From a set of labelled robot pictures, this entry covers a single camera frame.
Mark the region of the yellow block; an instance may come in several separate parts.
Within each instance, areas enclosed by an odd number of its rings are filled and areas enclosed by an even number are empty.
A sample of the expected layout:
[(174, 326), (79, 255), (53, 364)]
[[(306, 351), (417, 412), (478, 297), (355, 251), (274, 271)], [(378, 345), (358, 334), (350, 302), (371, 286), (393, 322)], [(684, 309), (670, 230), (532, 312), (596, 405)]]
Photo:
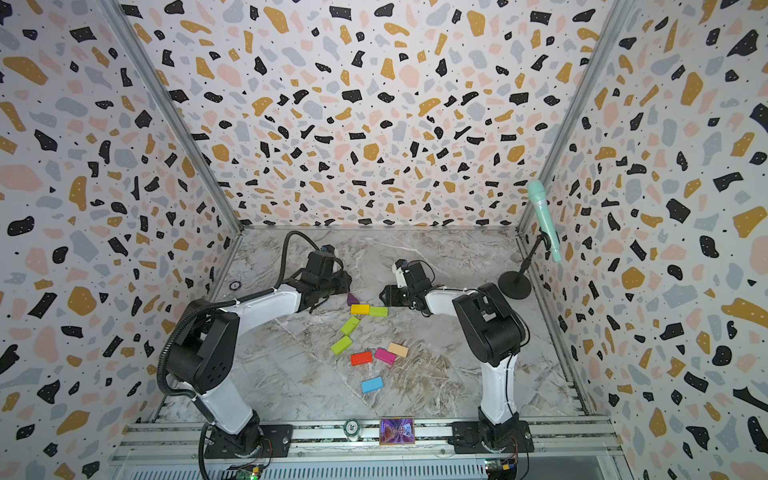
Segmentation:
[(370, 314), (371, 307), (364, 304), (353, 304), (350, 306), (350, 313), (353, 316), (366, 316)]

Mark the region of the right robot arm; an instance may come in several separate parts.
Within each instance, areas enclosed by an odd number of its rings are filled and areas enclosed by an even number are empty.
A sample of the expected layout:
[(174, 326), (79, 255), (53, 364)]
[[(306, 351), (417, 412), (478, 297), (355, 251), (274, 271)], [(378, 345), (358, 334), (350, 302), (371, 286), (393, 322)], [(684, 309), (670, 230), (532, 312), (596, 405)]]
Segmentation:
[(417, 260), (398, 259), (392, 272), (395, 283), (379, 295), (386, 306), (458, 320), (471, 353), (481, 364), (478, 434), (464, 444), (504, 451), (523, 431), (513, 387), (516, 362), (529, 339), (527, 325), (493, 283), (476, 288), (436, 286), (425, 273), (424, 263)]

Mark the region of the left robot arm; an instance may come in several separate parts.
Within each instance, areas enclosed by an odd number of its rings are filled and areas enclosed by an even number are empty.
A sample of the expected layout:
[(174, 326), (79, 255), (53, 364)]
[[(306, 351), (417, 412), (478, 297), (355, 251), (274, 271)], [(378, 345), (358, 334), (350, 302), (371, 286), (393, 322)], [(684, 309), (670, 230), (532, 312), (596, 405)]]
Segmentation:
[(312, 311), (329, 297), (350, 292), (351, 276), (330, 245), (271, 289), (228, 301), (188, 304), (163, 346), (156, 381), (167, 397), (191, 399), (214, 441), (245, 457), (263, 442), (259, 416), (242, 398), (230, 372), (242, 334), (287, 315)]

